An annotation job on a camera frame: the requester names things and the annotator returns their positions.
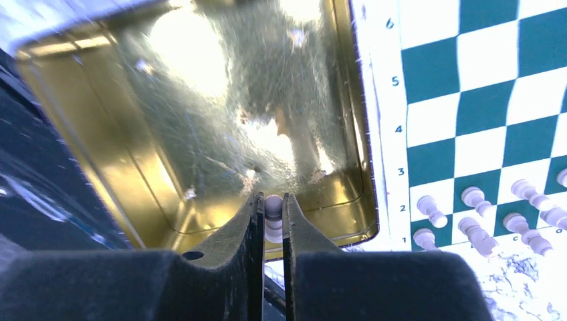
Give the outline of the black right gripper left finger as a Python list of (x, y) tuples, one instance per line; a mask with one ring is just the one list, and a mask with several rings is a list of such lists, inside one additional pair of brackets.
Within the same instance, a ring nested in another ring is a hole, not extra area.
[(2, 320), (260, 320), (264, 197), (191, 250), (35, 251), (1, 274)]

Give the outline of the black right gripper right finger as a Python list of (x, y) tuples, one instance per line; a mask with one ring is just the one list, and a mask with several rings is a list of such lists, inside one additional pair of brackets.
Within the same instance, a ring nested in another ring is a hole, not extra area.
[(347, 252), (283, 198), (288, 320), (491, 320), (472, 269), (442, 251)]

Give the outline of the white pawn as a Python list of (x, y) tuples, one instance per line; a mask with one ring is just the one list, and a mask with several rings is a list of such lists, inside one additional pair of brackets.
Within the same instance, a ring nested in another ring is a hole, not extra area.
[(516, 181), (511, 192), (519, 199), (527, 200), (528, 203), (539, 211), (549, 211), (554, 208), (554, 202), (545, 194), (537, 192), (535, 186), (526, 179)]
[(265, 198), (265, 238), (272, 243), (283, 241), (283, 199), (279, 195)]
[(565, 188), (567, 187), (567, 169), (563, 169), (558, 173), (556, 181), (559, 185)]
[(479, 187), (468, 187), (461, 194), (461, 200), (468, 207), (473, 207), (481, 217), (495, 215), (496, 207), (486, 198)]
[(417, 201), (417, 209), (428, 217), (433, 227), (440, 229), (448, 224), (447, 216), (439, 210), (435, 199), (430, 195), (425, 195)]

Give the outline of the white pawn chess piece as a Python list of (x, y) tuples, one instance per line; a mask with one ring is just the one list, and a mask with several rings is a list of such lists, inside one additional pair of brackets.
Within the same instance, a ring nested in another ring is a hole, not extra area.
[(413, 233), (413, 241), (424, 251), (439, 251), (435, 244), (435, 235), (430, 229), (421, 228)]

